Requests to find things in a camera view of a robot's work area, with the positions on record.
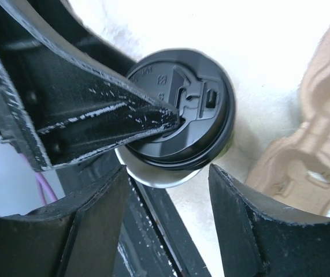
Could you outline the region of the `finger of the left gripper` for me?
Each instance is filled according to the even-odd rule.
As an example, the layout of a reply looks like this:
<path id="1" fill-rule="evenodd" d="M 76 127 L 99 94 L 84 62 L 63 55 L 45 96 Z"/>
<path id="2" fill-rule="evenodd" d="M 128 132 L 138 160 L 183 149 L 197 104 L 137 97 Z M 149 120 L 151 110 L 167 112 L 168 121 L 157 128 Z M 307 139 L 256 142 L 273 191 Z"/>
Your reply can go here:
<path id="1" fill-rule="evenodd" d="M 179 126 L 176 108 L 78 49 L 28 1 L 0 6 L 46 48 L 35 60 L 34 77 L 43 93 L 42 121 L 31 122 L 43 169 L 79 163 Z"/>

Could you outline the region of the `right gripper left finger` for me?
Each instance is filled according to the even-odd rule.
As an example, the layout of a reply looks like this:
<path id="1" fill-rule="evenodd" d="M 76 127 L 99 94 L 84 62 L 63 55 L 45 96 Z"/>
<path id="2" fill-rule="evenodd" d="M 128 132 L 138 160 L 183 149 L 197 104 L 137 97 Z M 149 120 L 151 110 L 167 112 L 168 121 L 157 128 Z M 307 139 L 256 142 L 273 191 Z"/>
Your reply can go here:
<path id="1" fill-rule="evenodd" d="M 0 217 L 0 276 L 111 276 L 127 185 L 120 166 L 26 215 Z"/>

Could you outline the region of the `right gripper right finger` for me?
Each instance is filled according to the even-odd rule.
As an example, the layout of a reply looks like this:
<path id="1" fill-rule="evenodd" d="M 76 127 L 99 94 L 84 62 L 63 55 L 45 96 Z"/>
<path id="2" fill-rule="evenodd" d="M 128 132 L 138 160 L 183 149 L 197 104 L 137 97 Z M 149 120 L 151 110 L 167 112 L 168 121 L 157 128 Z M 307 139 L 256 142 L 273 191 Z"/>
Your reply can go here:
<path id="1" fill-rule="evenodd" d="M 330 218 L 280 203 L 209 167 L 225 276 L 330 276 Z"/>

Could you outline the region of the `green paper coffee cup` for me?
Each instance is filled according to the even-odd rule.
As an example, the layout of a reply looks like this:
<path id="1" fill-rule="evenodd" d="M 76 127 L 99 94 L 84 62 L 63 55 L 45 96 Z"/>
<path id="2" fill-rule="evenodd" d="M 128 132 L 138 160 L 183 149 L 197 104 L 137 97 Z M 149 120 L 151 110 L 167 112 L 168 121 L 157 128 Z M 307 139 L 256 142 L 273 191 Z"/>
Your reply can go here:
<path id="1" fill-rule="evenodd" d="M 210 164 L 206 162 L 198 169 L 169 170 L 143 162 L 132 154 L 126 145 L 114 151 L 120 164 L 127 166 L 130 177 L 152 188 L 167 189 L 184 184 Z"/>

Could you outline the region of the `black plastic cup lid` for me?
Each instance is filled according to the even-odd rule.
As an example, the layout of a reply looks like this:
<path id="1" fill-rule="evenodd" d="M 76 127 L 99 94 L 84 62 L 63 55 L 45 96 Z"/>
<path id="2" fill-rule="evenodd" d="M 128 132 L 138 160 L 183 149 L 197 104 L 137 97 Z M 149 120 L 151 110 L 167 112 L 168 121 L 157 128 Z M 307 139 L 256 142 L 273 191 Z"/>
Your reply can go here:
<path id="1" fill-rule="evenodd" d="M 165 170 L 197 170 L 232 141 L 235 94 L 211 58 L 190 49 L 163 50 L 139 61 L 127 77 L 180 115 L 176 130 L 129 143 L 136 158 Z"/>

